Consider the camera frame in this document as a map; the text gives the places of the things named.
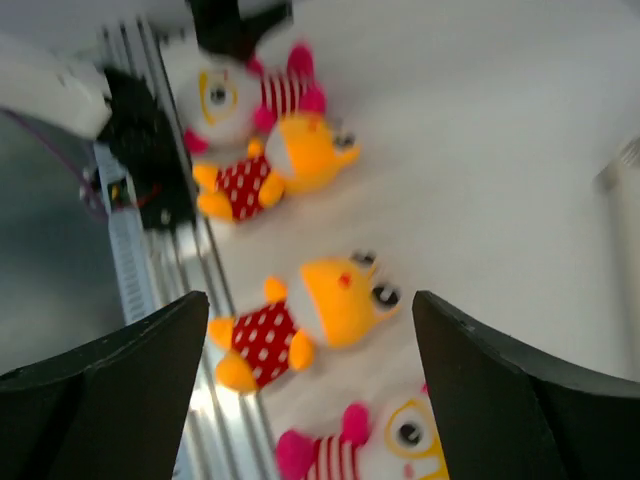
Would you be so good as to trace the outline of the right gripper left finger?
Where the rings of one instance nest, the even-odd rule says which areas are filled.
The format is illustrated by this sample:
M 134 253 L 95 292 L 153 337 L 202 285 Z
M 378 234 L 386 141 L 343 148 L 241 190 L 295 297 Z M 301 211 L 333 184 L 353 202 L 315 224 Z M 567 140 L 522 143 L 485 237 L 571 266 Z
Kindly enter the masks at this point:
M 171 478 L 206 329 L 174 302 L 2 375 L 2 478 Z

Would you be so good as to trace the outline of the pink striped plush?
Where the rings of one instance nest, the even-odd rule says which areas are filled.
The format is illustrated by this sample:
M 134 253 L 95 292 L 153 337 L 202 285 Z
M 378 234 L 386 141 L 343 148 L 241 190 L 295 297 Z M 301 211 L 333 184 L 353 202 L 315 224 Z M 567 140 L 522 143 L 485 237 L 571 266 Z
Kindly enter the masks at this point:
M 340 431 L 284 432 L 275 460 L 284 479 L 447 479 L 449 472 L 428 388 L 401 391 L 379 410 L 355 402 Z

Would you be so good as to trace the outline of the yellow dotted plush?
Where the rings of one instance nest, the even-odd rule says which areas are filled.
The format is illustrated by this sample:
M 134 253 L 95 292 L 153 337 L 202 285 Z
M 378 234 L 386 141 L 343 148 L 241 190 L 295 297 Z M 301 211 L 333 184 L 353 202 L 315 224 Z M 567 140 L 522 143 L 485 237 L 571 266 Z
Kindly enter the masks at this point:
M 288 371 L 303 371 L 315 349 L 351 348 L 398 310 L 401 291 L 376 277 L 375 253 L 323 257 L 302 264 L 288 282 L 264 282 L 265 303 L 209 321 L 209 338 L 224 351 L 218 384 L 255 393 Z
M 246 157 L 234 164 L 195 165 L 197 207 L 210 218 L 247 221 L 286 197 L 324 187 L 360 152 L 352 133 L 319 113 L 297 112 L 277 121 L 264 141 L 251 140 Z

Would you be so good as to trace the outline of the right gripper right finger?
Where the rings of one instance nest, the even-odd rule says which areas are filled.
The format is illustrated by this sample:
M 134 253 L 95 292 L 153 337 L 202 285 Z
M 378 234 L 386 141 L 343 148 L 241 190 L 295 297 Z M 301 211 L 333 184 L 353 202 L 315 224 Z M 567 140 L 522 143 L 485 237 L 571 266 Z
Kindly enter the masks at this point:
M 451 478 L 638 478 L 638 383 L 545 353 L 429 291 L 412 313 Z

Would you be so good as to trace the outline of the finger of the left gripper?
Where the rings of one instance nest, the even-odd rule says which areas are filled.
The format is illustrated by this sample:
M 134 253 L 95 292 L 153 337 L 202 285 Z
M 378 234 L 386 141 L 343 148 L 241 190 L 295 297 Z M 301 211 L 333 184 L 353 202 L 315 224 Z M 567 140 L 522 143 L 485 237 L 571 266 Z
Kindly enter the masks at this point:
M 239 1 L 187 2 L 198 46 L 211 55 L 248 63 L 261 39 L 293 17 L 292 1 L 258 1 L 257 10 L 242 13 Z

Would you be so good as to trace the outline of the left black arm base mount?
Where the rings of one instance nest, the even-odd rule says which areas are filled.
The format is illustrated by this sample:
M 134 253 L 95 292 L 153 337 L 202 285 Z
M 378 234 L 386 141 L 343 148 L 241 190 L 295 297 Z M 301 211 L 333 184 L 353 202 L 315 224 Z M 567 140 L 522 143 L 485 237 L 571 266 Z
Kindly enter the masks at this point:
M 98 141 L 131 176 L 146 230 L 174 231 L 195 221 L 173 130 L 164 109 L 141 77 L 104 69 L 111 117 Z

